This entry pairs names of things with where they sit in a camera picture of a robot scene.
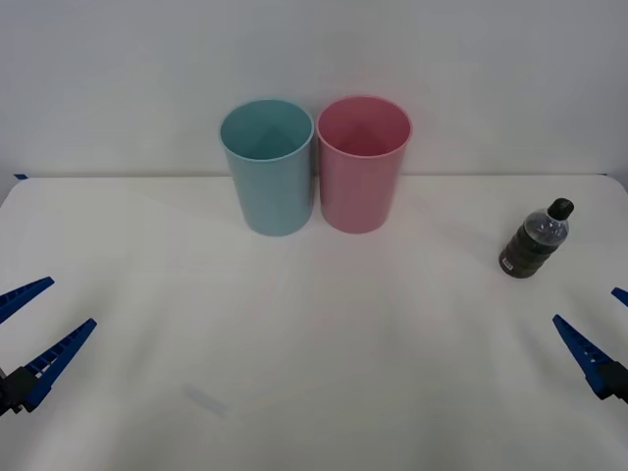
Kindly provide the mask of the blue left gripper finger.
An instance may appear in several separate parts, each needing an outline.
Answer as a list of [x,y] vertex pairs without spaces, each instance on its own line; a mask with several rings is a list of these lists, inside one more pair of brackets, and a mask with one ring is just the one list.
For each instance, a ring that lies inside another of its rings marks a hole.
[[1,414],[9,410],[30,413],[50,393],[97,323],[88,319],[28,364],[1,378]]
[[0,295],[0,323],[4,323],[26,304],[54,284],[51,277],[45,277]]

